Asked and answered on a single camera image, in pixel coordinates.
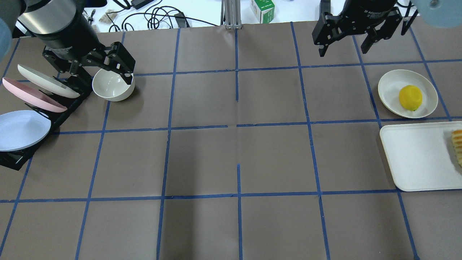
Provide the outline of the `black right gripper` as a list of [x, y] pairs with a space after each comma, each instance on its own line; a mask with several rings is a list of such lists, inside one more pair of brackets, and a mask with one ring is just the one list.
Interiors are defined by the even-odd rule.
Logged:
[[324, 57], [328, 47], [346, 36], [363, 35], [361, 51], [366, 54], [380, 40], [388, 40], [396, 31], [403, 17], [396, 0], [346, 0], [342, 11], [331, 13], [331, 1], [319, 3], [319, 19], [313, 30], [313, 42]]

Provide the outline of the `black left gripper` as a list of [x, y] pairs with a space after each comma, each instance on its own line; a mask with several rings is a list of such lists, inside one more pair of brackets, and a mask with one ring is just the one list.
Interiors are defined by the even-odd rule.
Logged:
[[92, 77], [83, 66], [97, 66], [115, 72], [127, 85], [133, 84], [135, 59], [118, 41], [105, 46], [85, 18], [74, 18], [62, 30], [43, 34], [42, 40], [60, 61], [53, 66], [58, 71], [68, 72], [70, 88], [78, 94], [92, 92]]

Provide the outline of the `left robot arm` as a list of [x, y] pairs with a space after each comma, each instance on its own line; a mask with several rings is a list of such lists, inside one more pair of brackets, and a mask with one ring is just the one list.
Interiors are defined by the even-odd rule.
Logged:
[[45, 44], [43, 55], [61, 73], [85, 73], [97, 66], [133, 81], [135, 59], [121, 42], [104, 46], [83, 15], [84, 0], [2, 0], [1, 57], [9, 51], [16, 22], [20, 21]]

